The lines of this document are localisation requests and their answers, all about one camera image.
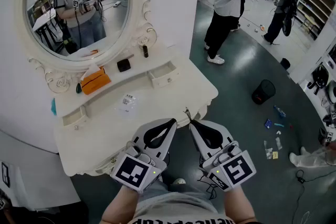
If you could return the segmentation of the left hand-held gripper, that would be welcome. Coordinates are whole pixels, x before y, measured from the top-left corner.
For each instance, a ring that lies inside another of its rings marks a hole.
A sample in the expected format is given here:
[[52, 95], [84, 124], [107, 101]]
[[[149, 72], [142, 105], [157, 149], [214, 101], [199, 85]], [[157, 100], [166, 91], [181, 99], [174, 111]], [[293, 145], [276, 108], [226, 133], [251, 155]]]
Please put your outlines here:
[[144, 124], [129, 141], [110, 176], [123, 186], [143, 193], [167, 168], [164, 161], [174, 134], [177, 121], [174, 118], [158, 119]]

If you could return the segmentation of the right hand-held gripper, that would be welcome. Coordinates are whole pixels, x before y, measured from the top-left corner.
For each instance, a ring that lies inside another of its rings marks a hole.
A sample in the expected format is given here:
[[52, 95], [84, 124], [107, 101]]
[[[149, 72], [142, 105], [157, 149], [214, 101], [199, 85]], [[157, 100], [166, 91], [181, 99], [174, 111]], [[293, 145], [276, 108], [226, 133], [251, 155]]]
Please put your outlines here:
[[200, 164], [201, 170], [222, 191], [229, 191], [256, 174], [249, 153], [239, 148], [226, 127], [207, 120], [192, 120], [190, 131], [205, 160]]

